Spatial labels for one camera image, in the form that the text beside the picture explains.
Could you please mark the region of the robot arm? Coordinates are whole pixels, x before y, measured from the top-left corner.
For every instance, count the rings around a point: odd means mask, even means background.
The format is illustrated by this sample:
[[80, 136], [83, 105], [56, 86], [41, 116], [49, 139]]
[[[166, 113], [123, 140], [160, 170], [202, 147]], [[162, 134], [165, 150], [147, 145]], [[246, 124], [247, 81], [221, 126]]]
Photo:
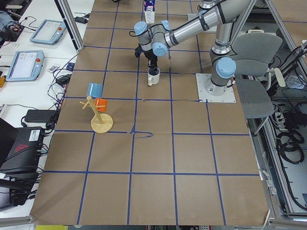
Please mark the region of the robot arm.
[[201, 0], [198, 5], [198, 15], [202, 15], [214, 7], [221, 11], [221, 4], [226, 0]]
[[255, 2], [253, 0], [201, 0], [198, 12], [193, 18], [172, 28], [168, 20], [158, 22], [139, 21], [135, 23], [131, 37], [138, 39], [134, 55], [144, 55], [148, 60], [149, 73], [158, 73], [158, 58], [169, 49], [186, 40], [215, 28], [215, 40], [210, 52], [225, 56], [231, 50]]

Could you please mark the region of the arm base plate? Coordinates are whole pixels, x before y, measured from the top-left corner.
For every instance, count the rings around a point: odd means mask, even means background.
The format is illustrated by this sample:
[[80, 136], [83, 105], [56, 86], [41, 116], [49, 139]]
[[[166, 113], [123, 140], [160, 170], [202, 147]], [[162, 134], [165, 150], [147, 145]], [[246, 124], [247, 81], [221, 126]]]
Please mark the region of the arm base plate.
[[229, 80], [225, 86], [216, 86], [212, 74], [196, 73], [199, 101], [203, 103], [236, 103], [234, 90]]
[[198, 17], [198, 14], [197, 13], [188, 13], [188, 20], [192, 20], [194, 18]]

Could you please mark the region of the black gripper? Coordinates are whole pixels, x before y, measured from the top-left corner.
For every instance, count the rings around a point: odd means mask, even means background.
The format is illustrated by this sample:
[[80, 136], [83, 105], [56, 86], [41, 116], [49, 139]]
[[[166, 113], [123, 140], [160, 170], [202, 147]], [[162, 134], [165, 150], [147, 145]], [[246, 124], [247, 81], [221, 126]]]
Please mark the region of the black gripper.
[[152, 50], [148, 50], [148, 51], [144, 51], [143, 52], [145, 57], [148, 59], [148, 68], [149, 69], [154, 69], [154, 70], [158, 70], [158, 66], [157, 66], [157, 61], [158, 58], [157, 56], [153, 53]]

